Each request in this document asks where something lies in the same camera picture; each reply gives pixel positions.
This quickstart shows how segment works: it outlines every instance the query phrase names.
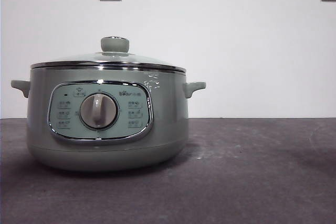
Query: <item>lid rim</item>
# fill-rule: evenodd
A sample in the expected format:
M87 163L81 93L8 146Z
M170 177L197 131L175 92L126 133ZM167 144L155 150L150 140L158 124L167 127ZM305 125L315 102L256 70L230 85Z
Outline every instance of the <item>lid rim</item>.
M47 68L47 67L85 67L85 66L102 66L102 67L130 67L130 68L146 68L146 69L164 69L172 70L177 72L186 73L185 68L180 68L176 66L162 65L162 64L152 64L152 63L139 63L139 62L125 62L125 61L51 61L51 62L40 62L32 64L31 69L35 68Z

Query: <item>table surface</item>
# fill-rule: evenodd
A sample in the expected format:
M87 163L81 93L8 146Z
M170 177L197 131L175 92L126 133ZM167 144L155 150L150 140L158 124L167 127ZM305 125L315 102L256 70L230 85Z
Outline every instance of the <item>table surface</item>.
M178 156L74 173L1 120L2 223L336 223L336 119L190 119Z

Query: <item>glass lid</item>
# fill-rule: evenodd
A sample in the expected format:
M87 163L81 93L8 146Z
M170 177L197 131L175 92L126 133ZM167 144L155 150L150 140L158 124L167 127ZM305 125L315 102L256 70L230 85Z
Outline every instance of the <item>glass lid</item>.
M110 36L101 39L102 52L95 54L79 55L70 58L61 58L55 61L36 63L34 68L47 67L78 67L101 66L141 69L163 69L185 73L184 68L172 66L167 62L153 58L129 54L129 40L121 37Z

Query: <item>brand logo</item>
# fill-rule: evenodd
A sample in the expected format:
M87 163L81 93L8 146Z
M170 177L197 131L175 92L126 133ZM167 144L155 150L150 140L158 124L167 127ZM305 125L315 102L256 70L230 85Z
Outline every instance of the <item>brand logo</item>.
M140 97L141 93L135 93L135 92L129 93L129 92L123 90L123 91L119 91L119 95L134 95L134 96Z
M131 95L131 94L132 93L129 93L129 92L125 91L125 90L119 91L119 95Z

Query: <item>cooker base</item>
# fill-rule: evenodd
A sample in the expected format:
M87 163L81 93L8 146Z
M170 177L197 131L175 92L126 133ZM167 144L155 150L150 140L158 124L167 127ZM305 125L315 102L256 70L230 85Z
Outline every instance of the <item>cooker base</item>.
M104 172L139 168L165 161L181 151L185 141L161 146L110 152L64 152L28 145L41 163L63 170Z

